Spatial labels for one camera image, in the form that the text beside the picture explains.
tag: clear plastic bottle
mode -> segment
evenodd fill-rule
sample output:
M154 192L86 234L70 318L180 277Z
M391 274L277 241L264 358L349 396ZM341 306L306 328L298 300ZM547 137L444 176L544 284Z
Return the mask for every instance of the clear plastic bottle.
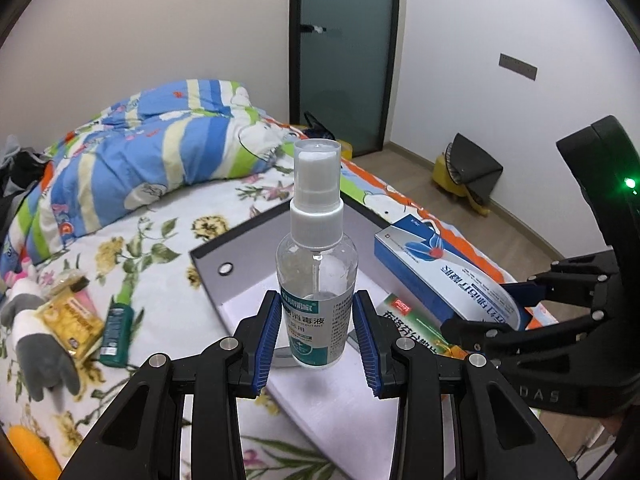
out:
M358 253L342 232L340 144L299 140L294 149L291 232L278 246L276 267L289 345L309 368L325 368L347 340Z

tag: comforter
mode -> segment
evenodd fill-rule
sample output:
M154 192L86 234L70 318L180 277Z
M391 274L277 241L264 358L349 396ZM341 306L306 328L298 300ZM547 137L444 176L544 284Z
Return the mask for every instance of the comforter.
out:
M0 276L199 182L261 173L289 133L232 81L188 79L117 102L47 150L2 247Z

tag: door frame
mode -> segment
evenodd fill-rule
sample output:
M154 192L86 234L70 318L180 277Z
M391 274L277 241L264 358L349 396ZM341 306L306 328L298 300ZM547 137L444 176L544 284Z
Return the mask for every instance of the door frame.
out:
M386 60L385 89L382 97L382 113L378 128L378 142L372 150L354 152L354 156L379 152L385 140L386 123L389 116L391 85L396 63L396 45L398 44L398 19L400 0L391 4L391 32L389 35L388 57ZM302 20L302 0L289 0L289 123L300 124L300 21Z

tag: metal tray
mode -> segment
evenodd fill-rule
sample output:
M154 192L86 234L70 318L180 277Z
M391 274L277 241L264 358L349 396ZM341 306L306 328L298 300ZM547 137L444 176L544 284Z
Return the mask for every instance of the metal tray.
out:
M356 290L367 289L374 304L393 293L423 308L374 256L374 236L388 222L347 195L342 194L342 200L344 231L358 250ZM285 202L191 251L207 295L230 333L242 318L257 312L267 290L278 290L275 253L289 226L289 203ZM288 346L284 321L276 346ZM398 401L373 396L354 348L345 346L340 360L325 370L272 366L267 389L347 476L362 480L389 478ZM449 471L454 464L454 449L448 402L443 403L443 417L445 471Z

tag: yellow packet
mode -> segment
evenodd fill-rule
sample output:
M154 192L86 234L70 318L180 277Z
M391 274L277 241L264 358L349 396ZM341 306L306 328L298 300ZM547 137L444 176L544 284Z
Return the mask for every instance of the yellow packet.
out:
M91 354L104 330L102 320L82 306L69 288L41 306L36 316L49 327L76 365Z

